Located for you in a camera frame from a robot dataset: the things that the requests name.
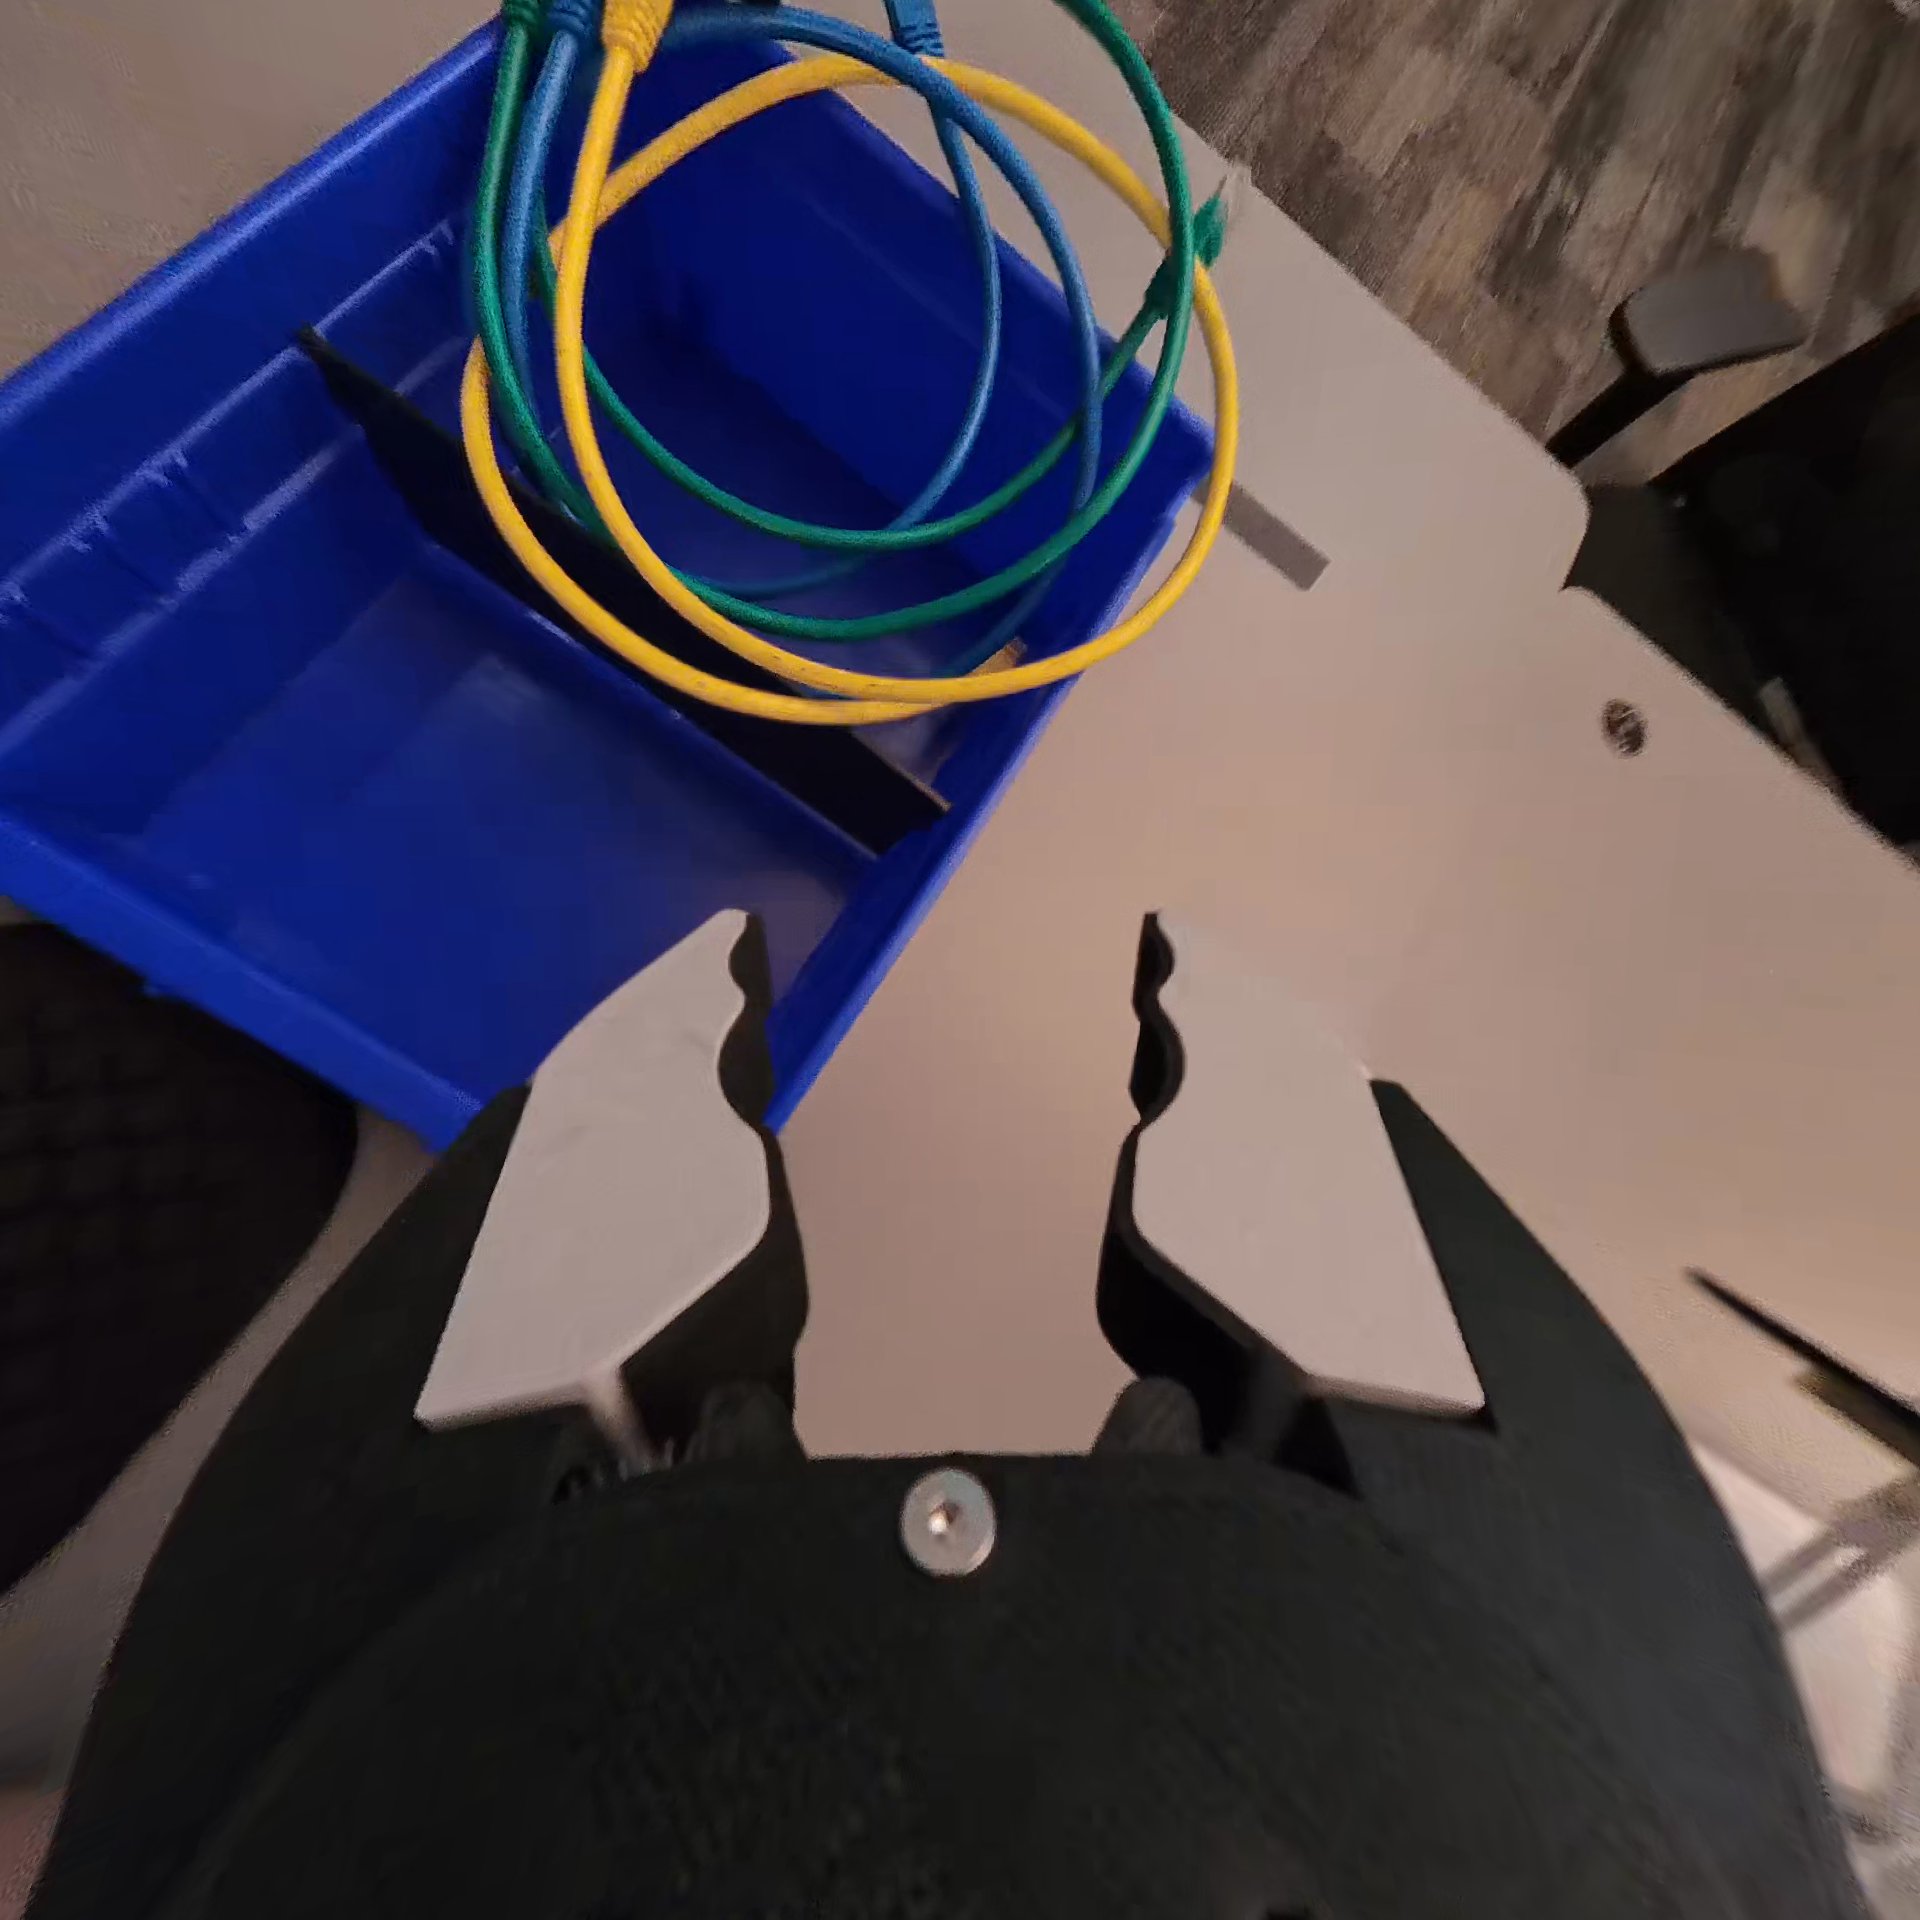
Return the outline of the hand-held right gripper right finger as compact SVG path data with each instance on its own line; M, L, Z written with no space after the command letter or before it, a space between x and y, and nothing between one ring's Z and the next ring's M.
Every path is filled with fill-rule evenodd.
M1376 1078L1303 994L1212 930L1143 917L1135 1121L1095 1310L1140 1376L1239 1420L1280 1360L1314 1397L1472 1420L1486 1390Z

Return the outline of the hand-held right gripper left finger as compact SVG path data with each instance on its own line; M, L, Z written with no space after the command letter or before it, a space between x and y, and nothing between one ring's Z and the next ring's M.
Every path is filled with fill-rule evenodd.
M791 1425L810 1288L766 1110L762 920L715 911L534 1070L423 1425Z

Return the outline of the blue plastic bin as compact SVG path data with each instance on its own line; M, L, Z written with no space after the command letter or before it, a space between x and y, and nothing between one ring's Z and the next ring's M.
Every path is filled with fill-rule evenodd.
M5 896L447 1145L722 908L772 956L772 1125L1071 684L915 725L682 698L552 608L460 439L482 26L5 378ZM967 405L954 191L846 96L678 160L592 248L584 342L714 482L884 525ZM663 559L806 616L955 599L1077 458L821 581L606 434Z

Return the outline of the black textured pad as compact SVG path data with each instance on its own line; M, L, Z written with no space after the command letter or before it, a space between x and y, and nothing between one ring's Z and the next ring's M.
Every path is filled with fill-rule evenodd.
M292 1277L355 1103L55 925L3 933L3 1589Z

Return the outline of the grey tape strip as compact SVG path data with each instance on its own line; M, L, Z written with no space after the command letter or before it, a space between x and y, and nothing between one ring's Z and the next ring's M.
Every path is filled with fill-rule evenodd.
M1299 592L1317 586L1328 572L1328 556L1244 485L1227 495L1222 529Z

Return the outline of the black office chair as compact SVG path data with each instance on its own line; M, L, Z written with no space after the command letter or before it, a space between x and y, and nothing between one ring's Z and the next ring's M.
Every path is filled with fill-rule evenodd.
M1916 857L1916 302L1655 477L1591 487L1567 584Z

